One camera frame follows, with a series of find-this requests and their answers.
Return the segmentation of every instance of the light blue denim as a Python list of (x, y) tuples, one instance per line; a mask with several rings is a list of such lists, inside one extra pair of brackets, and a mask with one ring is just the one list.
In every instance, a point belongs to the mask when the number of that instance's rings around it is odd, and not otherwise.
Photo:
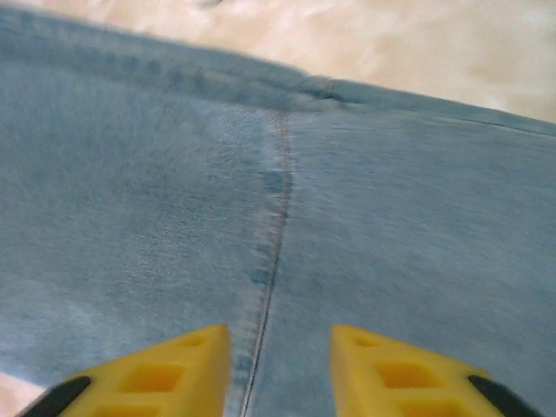
[(556, 413), (556, 126), (5, 6), (0, 60), (0, 371), (227, 322), (227, 417), (332, 417), (346, 322)]

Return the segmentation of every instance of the beige floor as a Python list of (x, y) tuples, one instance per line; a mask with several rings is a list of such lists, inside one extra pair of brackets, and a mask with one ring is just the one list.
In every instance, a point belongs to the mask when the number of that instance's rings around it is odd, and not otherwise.
[[(9, 1), (556, 122), (554, 0)], [(38, 393), (5, 387), (0, 417)]]

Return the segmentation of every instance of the yellow object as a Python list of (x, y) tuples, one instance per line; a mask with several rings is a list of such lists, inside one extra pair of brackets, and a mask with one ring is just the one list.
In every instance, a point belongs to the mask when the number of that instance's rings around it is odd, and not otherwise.
[(196, 330), (85, 369), (89, 387), (62, 417), (222, 417), (228, 389), (228, 327)]
[(337, 417), (500, 417), (469, 382), (482, 369), (347, 325), (332, 327)]

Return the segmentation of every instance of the tiled floor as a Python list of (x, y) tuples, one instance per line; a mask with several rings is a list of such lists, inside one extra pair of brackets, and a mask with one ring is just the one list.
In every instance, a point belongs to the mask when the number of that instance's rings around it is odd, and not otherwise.
[[(556, 122), (553, 0), (0, 0)], [(0, 417), (40, 392), (0, 374)]]

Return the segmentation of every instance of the jeans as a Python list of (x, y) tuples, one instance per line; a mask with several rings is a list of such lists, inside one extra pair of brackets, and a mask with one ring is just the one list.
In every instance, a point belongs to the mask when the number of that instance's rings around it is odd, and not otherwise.
[(556, 413), (556, 126), (0, 7), (0, 370), (205, 325), (226, 416), (332, 416), (329, 327)]

